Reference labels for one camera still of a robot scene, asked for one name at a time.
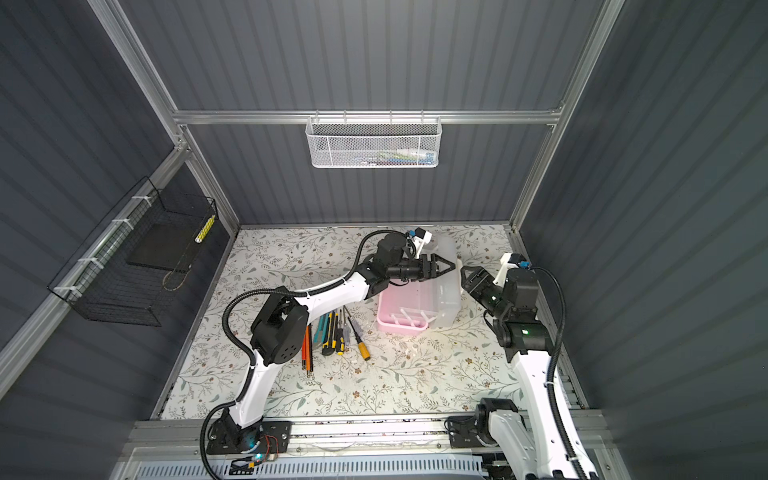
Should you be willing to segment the pink plastic tool box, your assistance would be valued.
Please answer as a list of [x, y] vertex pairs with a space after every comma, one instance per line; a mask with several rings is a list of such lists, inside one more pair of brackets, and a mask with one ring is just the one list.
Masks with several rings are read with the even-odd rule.
[[378, 297], [377, 327], [380, 331], [416, 336], [428, 328], [448, 328], [461, 309], [460, 268], [456, 244], [447, 235], [434, 234], [425, 247], [456, 265], [439, 278], [390, 286]]

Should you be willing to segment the orange black pencil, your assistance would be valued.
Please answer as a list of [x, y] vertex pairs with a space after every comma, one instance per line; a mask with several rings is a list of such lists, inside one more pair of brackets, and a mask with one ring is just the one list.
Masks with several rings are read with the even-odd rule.
[[311, 325], [309, 325], [309, 326], [310, 326], [310, 338], [311, 338], [310, 342], [311, 342], [311, 344], [310, 344], [310, 347], [309, 347], [310, 368], [309, 368], [309, 371], [307, 372], [307, 376], [310, 376], [310, 374], [313, 372], [313, 335], [312, 335], [312, 326]]

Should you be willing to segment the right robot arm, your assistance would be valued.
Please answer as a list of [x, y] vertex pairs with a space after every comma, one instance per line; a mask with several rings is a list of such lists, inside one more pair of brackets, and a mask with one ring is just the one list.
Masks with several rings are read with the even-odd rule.
[[540, 284], [525, 261], [506, 264], [497, 276], [464, 266], [461, 286], [483, 307], [504, 349], [524, 405], [484, 398], [475, 413], [477, 436], [495, 444], [517, 479], [598, 479], [566, 405], [557, 360], [562, 334], [552, 338], [538, 319]]

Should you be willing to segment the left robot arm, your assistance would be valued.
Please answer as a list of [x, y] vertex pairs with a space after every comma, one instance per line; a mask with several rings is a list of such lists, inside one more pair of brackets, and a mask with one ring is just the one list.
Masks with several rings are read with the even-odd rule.
[[[431, 233], [416, 228], [405, 232], [375, 230], [360, 241], [353, 263], [341, 277], [305, 290], [284, 286], [259, 288], [234, 297], [221, 316], [224, 335], [247, 358], [247, 369], [235, 399], [214, 407], [201, 431], [201, 448], [223, 448], [226, 453], [251, 453], [266, 443], [262, 428], [266, 400], [282, 366], [302, 348], [307, 327], [323, 314], [379, 295], [390, 286], [432, 281], [456, 270], [456, 263], [437, 253], [425, 253]], [[266, 301], [251, 324], [245, 343], [230, 326], [239, 304], [264, 295]]]

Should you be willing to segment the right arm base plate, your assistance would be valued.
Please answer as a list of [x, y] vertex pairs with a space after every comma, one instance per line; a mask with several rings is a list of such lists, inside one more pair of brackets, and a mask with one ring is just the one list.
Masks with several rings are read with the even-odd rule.
[[497, 446], [497, 443], [477, 426], [474, 416], [449, 416], [444, 420], [444, 428], [452, 449]]

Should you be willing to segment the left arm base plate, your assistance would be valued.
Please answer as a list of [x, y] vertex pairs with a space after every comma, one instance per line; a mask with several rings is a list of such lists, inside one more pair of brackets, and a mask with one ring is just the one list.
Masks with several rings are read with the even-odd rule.
[[207, 433], [209, 455], [282, 454], [287, 451], [293, 424], [262, 421], [241, 429], [234, 423], [215, 420]]

